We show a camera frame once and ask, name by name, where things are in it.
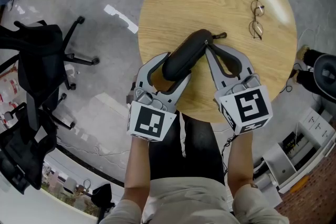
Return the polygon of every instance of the white cabinet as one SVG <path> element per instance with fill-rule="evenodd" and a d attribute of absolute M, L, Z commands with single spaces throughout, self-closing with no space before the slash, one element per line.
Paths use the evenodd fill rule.
<path fill-rule="evenodd" d="M 315 110 L 310 108 L 299 121 L 302 133 L 318 149 L 335 130 Z"/>
<path fill-rule="evenodd" d="M 310 173 L 314 167 L 328 154 L 336 145 L 335 130 L 329 123 L 312 108 L 308 109 L 298 123 L 297 135 L 303 135 L 310 141 L 290 160 L 279 144 L 274 145 L 267 151 L 263 158 L 269 170 L 278 183 L 279 192 L 286 193 L 304 175 Z M 306 155 L 312 146 L 316 153 L 298 170 L 294 165 Z"/>

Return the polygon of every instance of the gray floor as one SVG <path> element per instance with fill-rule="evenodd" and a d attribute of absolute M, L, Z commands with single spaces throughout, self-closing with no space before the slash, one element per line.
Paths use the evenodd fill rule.
<path fill-rule="evenodd" d="M 60 128 L 58 136 L 67 147 L 77 148 L 69 148 L 75 155 L 119 180 L 124 179 L 130 148 L 130 138 L 125 134 L 125 96 L 141 66 L 136 26 L 142 2 L 20 0 L 15 2 L 11 12 L 5 12 L 2 20 L 3 26 L 15 29 L 15 20 L 28 24 L 44 19 L 48 24 L 59 25 L 65 33 L 79 15 L 86 18 L 73 35 L 68 50 L 88 58 L 99 56 L 101 64 L 95 67 L 66 66 L 70 80 L 77 83 L 77 90 L 67 92 L 68 99 L 58 107 L 56 114 L 65 121 L 76 119 L 77 127 L 73 131 Z M 336 0 L 289 2 L 295 15 L 298 37 L 303 33 L 298 46 L 308 44 L 311 48 L 336 54 Z M 0 62 L 13 53 L 2 51 Z M 266 128 L 255 132 L 255 160 L 295 130 L 305 109 L 318 106 L 314 98 L 299 85 L 293 85 L 292 92 L 277 96 L 272 103 L 273 119 Z M 231 130 L 223 131 L 227 128 L 227 125 L 214 126 L 220 145 L 232 135 Z"/>

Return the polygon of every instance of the office chair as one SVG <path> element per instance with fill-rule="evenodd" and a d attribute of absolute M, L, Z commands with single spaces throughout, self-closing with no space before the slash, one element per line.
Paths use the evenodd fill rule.
<path fill-rule="evenodd" d="M 37 131 L 29 126 L 27 106 L 21 104 L 5 117 L 16 114 L 18 122 L 0 135 L 0 172 L 21 193 L 32 185 L 41 188 L 42 168 L 45 156 L 56 148 L 57 128 L 47 112 L 38 109 L 39 126 L 47 135 L 39 142 Z"/>
<path fill-rule="evenodd" d="M 64 124 L 52 112 L 66 98 L 66 94 L 62 94 L 58 99 L 59 86 L 62 83 L 65 83 L 68 90 L 76 89 L 76 84 L 68 81 L 64 61 L 87 66 L 100 62 L 99 58 L 85 61 L 76 58 L 75 54 L 65 53 L 76 26 L 84 21 L 83 17 L 78 17 L 64 40 L 57 25 L 47 25 L 43 20 L 30 26 L 16 21 L 14 25 L 19 28 L 18 31 L 10 31 L 0 26 L 0 49 L 19 51 L 19 54 L 0 66 L 0 73 L 18 61 L 18 83 L 27 92 L 29 126 L 35 131 L 39 127 L 37 111 L 40 106 L 58 125 L 69 130 L 75 126 L 74 122 L 70 126 Z"/>

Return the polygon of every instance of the round wooden table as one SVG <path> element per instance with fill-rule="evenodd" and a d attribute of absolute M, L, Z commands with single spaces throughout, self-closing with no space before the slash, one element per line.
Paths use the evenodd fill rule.
<path fill-rule="evenodd" d="M 257 21 L 263 27 L 262 40 L 253 38 L 249 24 L 254 0 L 145 0 L 139 22 L 139 48 L 145 63 L 166 51 L 173 52 L 194 31 L 205 28 L 213 34 L 227 32 L 217 44 L 231 46 L 251 61 L 261 83 L 273 100 L 286 84 L 295 60 L 297 32 L 288 0 L 259 0 L 265 6 Z M 158 90 L 171 82 L 158 70 L 152 76 Z M 177 109 L 207 122 L 225 122 L 213 101 L 215 85 L 206 57 L 192 69 L 192 79 L 181 96 Z"/>

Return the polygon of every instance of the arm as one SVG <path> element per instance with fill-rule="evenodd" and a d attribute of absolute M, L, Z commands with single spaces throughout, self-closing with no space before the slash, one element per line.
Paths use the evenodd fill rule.
<path fill-rule="evenodd" d="M 233 197 L 243 185 L 253 183 L 252 139 L 253 132 L 249 132 L 237 136 L 232 142 L 227 183 Z"/>
<path fill-rule="evenodd" d="M 133 137 L 122 200 L 135 202 L 143 212 L 150 190 L 148 141 Z"/>
<path fill-rule="evenodd" d="M 150 190 L 148 141 L 133 137 L 128 159 L 125 192 L 101 224 L 140 224 Z"/>
<path fill-rule="evenodd" d="M 269 206 L 257 188 L 252 188 L 253 133 L 239 135 L 231 146 L 228 163 L 228 185 L 234 197 L 233 211 L 240 223 L 289 224 L 288 218 Z"/>

